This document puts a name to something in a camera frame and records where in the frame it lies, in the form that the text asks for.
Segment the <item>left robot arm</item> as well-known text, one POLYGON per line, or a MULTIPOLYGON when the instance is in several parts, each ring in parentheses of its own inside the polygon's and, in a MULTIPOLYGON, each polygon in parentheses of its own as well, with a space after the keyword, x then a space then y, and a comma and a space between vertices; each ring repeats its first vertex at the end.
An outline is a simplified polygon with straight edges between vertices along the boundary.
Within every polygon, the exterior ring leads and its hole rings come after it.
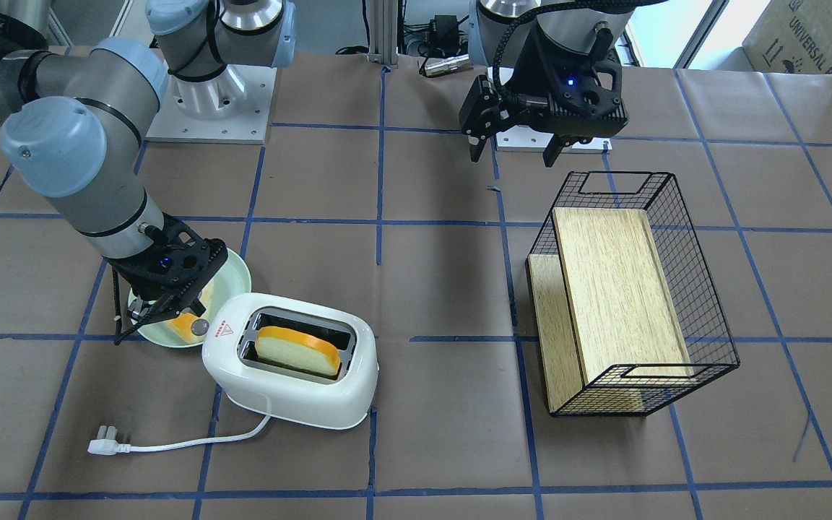
POLYGON ((610 138, 628 113, 615 42, 641 1, 473 1, 469 59, 476 76, 459 110, 473 162, 514 127, 548 133, 551 167, 574 144, 610 138))

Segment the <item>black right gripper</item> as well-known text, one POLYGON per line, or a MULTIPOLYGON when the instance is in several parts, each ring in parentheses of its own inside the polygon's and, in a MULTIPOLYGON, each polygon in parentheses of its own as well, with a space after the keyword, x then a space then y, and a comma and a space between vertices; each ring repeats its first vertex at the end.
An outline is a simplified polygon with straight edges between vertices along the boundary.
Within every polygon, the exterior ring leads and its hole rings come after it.
POLYGON ((128 258, 109 259, 113 270, 128 281, 133 297, 122 307, 121 293, 113 294, 113 343, 135 332, 156 345, 184 345, 171 325, 182 311, 201 316, 199 294, 228 259, 223 240, 204 239, 184 222, 164 216, 164 227, 145 225, 147 248, 128 258))

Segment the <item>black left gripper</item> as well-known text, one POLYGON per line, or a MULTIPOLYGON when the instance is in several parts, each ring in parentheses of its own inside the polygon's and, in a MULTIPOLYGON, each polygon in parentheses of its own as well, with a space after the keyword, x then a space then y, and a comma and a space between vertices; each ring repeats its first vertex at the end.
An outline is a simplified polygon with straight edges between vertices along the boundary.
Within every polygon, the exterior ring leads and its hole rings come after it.
POLYGON ((478 76, 459 111, 471 161, 480 161, 492 135, 518 125, 552 133, 545 146, 546 168, 574 145, 574 139, 620 132, 628 114, 613 36, 597 32, 589 52, 578 53, 560 47, 542 32, 530 32, 507 82, 496 86, 489 76, 478 76))

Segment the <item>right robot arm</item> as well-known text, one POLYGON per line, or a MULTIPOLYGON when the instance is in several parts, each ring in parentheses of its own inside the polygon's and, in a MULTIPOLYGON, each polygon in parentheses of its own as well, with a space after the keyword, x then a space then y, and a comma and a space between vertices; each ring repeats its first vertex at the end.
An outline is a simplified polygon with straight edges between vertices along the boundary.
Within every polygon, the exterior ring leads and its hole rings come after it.
POLYGON ((138 40, 109 37, 89 55, 48 50, 47 1, 0 1, 0 148, 23 181, 129 283, 130 329, 164 324, 204 340, 212 279, 228 259, 163 212, 134 175, 169 76, 138 40))

